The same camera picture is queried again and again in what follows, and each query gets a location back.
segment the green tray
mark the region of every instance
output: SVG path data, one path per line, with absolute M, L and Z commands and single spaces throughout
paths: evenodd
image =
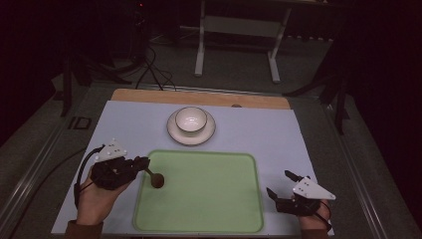
M 133 224 L 150 232 L 252 233 L 264 220 L 255 159 L 247 153 L 155 150 L 144 174 Z

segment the white table surface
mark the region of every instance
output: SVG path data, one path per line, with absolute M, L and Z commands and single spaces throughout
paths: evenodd
M 279 197 L 290 198 L 296 185 L 285 177 L 289 170 L 297 175 L 310 176 L 314 181 L 311 164 L 301 130 L 292 110 L 264 110 L 196 106 L 210 113 L 216 122 L 214 135 L 196 146 L 184 146 L 174 141 L 167 132 L 166 123 L 170 115 L 187 106 L 152 103 L 130 103 L 109 101 L 88 146 L 86 155 L 94 148 L 109 143 L 115 138 L 128 151 L 126 158 L 148 155 L 155 149 L 247 152 L 257 163 L 258 179 L 262 193 L 264 227 L 258 233 L 240 236 L 285 236 L 300 234 L 298 219 L 294 215 L 278 213 L 275 203 L 267 195 L 266 187 Z M 94 156 L 87 163 L 83 178 L 94 164 Z M 105 221 L 103 233 L 127 236 L 146 236 L 132 226 L 132 215 L 137 200 L 141 174 L 116 201 Z M 53 234 L 63 234 L 69 220 L 75 219 L 73 184 L 62 205 L 52 229 Z M 195 236 L 209 234 L 195 233 Z M 232 236 L 233 234 L 213 236 Z

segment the white table leg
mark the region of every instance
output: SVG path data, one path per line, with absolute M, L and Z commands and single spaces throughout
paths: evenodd
M 292 8 L 288 8 L 286 10 L 283 23 L 280 25 L 280 30 L 279 30 L 279 33 L 277 34 L 276 45 L 274 46 L 273 51 L 268 52 L 268 62 L 270 64 L 271 76 L 273 78 L 273 83 L 275 84 L 279 84 L 281 82 L 279 69 L 277 67 L 277 62 L 276 62 L 276 56 L 277 56 L 277 52 L 279 51 L 280 44 L 282 43 L 283 35 L 285 33 L 286 26 L 288 24 L 288 20 L 289 20 L 291 12 L 292 12 Z
M 201 2 L 201 19 L 199 21 L 199 47 L 198 47 L 198 55 L 196 56 L 196 66 L 195 66 L 195 77 L 202 76 L 202 69 L 204 67 L 204 21 L 205 21 L 205 1 L 202 0 Z

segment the hand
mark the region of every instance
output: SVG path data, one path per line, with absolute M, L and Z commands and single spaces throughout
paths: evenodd
M 323 219 L 326 221 L 329 220 L 330 211 L 328 209 L 328 201 L 322 200 L 319 209 L 317 212 Z M 311 230 L 311 229 L 324 229 L 326 230 L 325 223 L 317 218 L 315 215 L 313 216 L 299 216 L 299 223 L 301 225 L 302 230 Z
M 127 189 L 127 183 L 116 190 L 106 190 L 97 187 L 91 180 L 91 170 L 86 181 L 81 185 L 78 206 L 77 224 L 98 225 L 103 222 L 111 212 L 114 202 L 118 196 Z

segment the floor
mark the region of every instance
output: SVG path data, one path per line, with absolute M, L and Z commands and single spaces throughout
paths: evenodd
M 151 44 L 155 73 L 162 84 L 167 82 L 164 76 L 171 74 L 178 91 L 282 96 L 312 80 L 329 48 L 329 42 L 285 40 L 277 57 L 282 83 L 274 85 L 265 51 L 233 49 L 215 42 L 208 42 L 203 76 L 194 77 L 194 43 L 194 38 L 187 37 L 177 46 Z M 149 50 L 150 61 L 153 55 Z M 61 238 L 50 231 L 102 108 L 115 89 L 134 88 L 144 70 L 123 76 L 131 85 L 117 85 L 97 75 L 89 88 L 74 82 L 73 107 L 65 118 L 60 117 L 62 103 L 50 100 L 0 148 L 1 238 Z M 53 81 L 59 89 L 61 76 Z M 146 74 L 139 88 L 158 89 L 154 83 L 152 74 Z M 166 90 L 174 90 L 167 84 Z M 353 98 L 346 101 L 348 119 L 343 121 L 341 136 L 332 124 L 332 106 L 320 104 L 318 92 L 289 101 L 318 182 L 337 195 L 332 205 L 333 238 L 422 238 Z M 73 128 L 72 118 L 91 119 L 92 125 Z

